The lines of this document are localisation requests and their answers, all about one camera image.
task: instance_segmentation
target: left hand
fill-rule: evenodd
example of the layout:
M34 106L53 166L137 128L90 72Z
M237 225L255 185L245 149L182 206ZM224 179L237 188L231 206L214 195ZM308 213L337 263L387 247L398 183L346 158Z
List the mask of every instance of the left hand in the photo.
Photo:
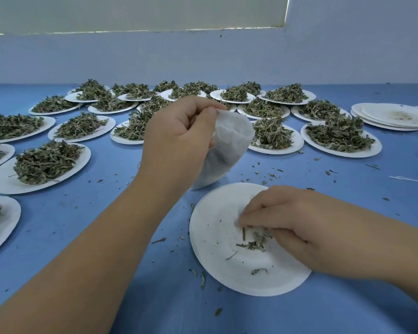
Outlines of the left hand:
M139 175L178 200L197 179L213 146L217 109L226 107L207 98L187 96L156 112L144 134Z

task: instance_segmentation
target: hand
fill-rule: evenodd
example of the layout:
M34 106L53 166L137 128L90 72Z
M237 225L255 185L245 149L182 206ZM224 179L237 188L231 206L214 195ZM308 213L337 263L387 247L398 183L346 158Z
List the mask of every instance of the hand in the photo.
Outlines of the hand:
M397 277L418 269L418 228L312 190L272 186L239 223L273 228L277 242L314 271L401 284Z
M139 174L178 199L200 174L223 104L187 96L156 112L147 124Z

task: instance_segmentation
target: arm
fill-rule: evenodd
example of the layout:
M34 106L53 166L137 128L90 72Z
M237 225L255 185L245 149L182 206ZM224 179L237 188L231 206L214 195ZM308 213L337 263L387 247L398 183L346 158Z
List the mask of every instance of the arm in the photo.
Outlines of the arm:
M0 307L0 333L110 331L153 233L201 171L215 108L225 109L212 100L186 97L152 117L131 185Z
M273 229L308 268L352 279L380 279L418 302L418 228L311 190L272 186L239 217Z

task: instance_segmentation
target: blue tabletop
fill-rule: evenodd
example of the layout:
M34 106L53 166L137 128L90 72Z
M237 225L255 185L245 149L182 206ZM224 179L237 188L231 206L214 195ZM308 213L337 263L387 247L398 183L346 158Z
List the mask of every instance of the blue tabletop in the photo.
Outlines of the blue tabletop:
M76 85L0 85L0 112L25 114L45 96L65 94ZM307 85L304 89L347 111L360 102L418 106L418 84ZM77 114L53 117L59 124ZM119 124L127 120L128 112L112 117ZM305 122L290 116L285 124L300 130ZM210 275L200 289L200 274L195 277L189 272L202 271L188 236L191 204L218 186L242 179L257 184L266 180L267 186L312 187L418 227L418 183L389 178L418 179L418 132L364 128L382 143L382 152L374 157L336 157L307 144L302 154L272 156L248 150L219 182L188 191L153 236L153 240L167 240L148 246L112 333L418 333L418 305L380 281L312 273L289 293L260 298L224 286L217 289L220 284ZM48 141L45 132L11 144L20 153ZM92 155L78 174L45 190L13 196L22 206L22 216L0 247L0 304L66 247L136 175L142 145L117 144L109 134L83 143ZM366 164L377 164L380 170ZM272 181L266 174L276 174L275 169L283 172ZM218 308L222 312L216 317Z

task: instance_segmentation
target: white string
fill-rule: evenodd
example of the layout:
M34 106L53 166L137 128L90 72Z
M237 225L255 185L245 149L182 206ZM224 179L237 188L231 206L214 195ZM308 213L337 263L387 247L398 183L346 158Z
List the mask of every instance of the white string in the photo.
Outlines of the white string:
M418 180L415 180L415 179L410 179L410 178L406 178L406 177L402 177L402 176L398 176L398 177L392 177L392 176L389 176L389 178L393 178L393 179L401 179L401 180L410 180L410 181L412 181L412 182L417 182L417 183L418 183Z

